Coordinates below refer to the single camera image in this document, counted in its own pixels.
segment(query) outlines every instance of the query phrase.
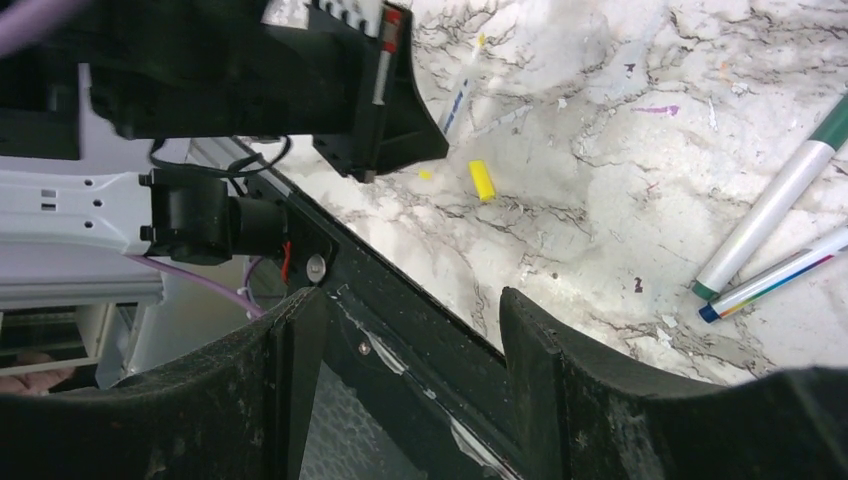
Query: white marble table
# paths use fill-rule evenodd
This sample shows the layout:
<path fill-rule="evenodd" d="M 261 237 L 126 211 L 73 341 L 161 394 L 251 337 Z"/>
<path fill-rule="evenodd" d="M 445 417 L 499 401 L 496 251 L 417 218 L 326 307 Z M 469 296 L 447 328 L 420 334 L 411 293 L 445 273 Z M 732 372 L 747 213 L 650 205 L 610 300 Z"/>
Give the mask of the white marble table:
<path fill-rule="evenodd" d="M 271 21 L 303 21 L 282 3 Z M 509 285 L 691 378 L 848 365 L 848 259 L 713 325 L 688 290 L 848 87 L 848 1 L 401 3 L 434 117 L 475 36 L 490 39 L 449 157 L 360 185 L 298 139 L 281 170 L 492 344 Z M 489 204 L 469 178 L 475 158 L 498 191 Z M 846 172 L 843 149 L 740 277 L 844 222 Z"/>

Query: green marker cap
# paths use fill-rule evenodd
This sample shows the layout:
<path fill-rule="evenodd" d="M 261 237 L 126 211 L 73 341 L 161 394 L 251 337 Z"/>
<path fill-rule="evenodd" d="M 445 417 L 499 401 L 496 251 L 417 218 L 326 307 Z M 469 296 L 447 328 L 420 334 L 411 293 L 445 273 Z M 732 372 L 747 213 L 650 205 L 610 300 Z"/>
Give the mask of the green marker cap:
<path fill-rule="evenodd" d="M 710 290 L 709 288 L 705 287 L 703 283 L 698 281 L 695 281 L 695 285 L 692 287 L 692 293 L 708 302 L 715 298 L 716 295 L 718 295 L 718 292 L 716 292 L 715 290 Z"/>
<path fill-rule="evenodd" d="M 842 97 L 827 114 L 819 128 L 810 136 L 810 140 L 826 143 L 834 150 L 839 150 L 845 140 L 848 140 L 848 95 Z"/>

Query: red wire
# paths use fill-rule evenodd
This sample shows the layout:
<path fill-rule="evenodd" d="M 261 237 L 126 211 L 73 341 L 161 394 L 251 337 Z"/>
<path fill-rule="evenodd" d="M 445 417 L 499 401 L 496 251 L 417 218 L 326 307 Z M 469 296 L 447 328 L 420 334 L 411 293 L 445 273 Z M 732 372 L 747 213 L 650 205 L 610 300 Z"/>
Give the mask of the red wire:
<path fill-rule="evenodd" d="M 283 252 L 286 254 L 286 256 L 283 259 L 283 268 L 280 269 L 280 276 L 283 277 L 283 282 L 285 282 L 285 284 L 288 285 L 289 284 L 289 264 L 291 263 L 291 242 L 286 242 L 286 244 L 283 245 Z"/>

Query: black cable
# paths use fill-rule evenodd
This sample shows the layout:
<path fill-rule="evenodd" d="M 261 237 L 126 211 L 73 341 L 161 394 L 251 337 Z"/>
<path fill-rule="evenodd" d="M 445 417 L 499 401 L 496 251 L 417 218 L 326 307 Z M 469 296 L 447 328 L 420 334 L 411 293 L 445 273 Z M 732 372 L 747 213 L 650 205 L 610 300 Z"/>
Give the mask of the black cable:
<path fill-rule="evenodd" d="M 167 140 L 158 139 L 153 141 L 153 145 L 150 147 L 150 153 L 147 154 L 147 158 L 150 160 L 150 163 L 156 167 L 161 168 L 162 170 L 178 170 L 182 172 L 191 172 L 196 173 L 198 175 L 203 175 L 206 177 L 212 178 L 220 178 L 227 179 L 230 183 L 235 187 L 236 192 L 238 192 L 239 196 L 244 196 L 244 191 L 241 187 L 235 182 L 236 178 L 244 178 L 249 175 L 253 175 L 255 173 L 264 172 L 265 170 L 270 170 L 274 168 L 274 165 L 280 162 L 286 155 L 288 155 L 289 151 L 292 147 L 291 138 L 288 136 L 282 137 L 284 140 L 283 148 L 280 149 L 280 152 L 275 156 L 267 165 L 262 168 L 254 168 L 253 170 L 244 169 L 253 165 L 254 163 L 260 162 L 263 160 L 261 153 L 254 153 L 248 157 L 236 160 L 231 163 L 226 170 L 214 167 L 206 167 L 203 165 L 194 165 L 192 163 L 174 163 L 162 160 L 160 158 L 156 158 L 155 153 L 162 149 L 165 146 L 165 142 Z"/>

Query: yellow eraser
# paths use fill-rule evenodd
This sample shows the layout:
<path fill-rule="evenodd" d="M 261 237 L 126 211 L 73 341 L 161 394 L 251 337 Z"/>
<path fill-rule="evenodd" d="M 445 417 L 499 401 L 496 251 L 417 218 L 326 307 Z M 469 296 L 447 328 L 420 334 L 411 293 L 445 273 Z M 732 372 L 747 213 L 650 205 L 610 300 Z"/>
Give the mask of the yellow eraser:
<path fill-rule="evenodd" d="M 473 160 L 468 162 L 468 170 L 471 172 L 471 180 L 474 182 L 474 188 L 477 189 L 477 196 L 480 197 L 480 201 L 488 202 L 495 198 L 495 186 L 492 185 L 492 179 L 489 178 L 486 163 L 483 160 Z"/>

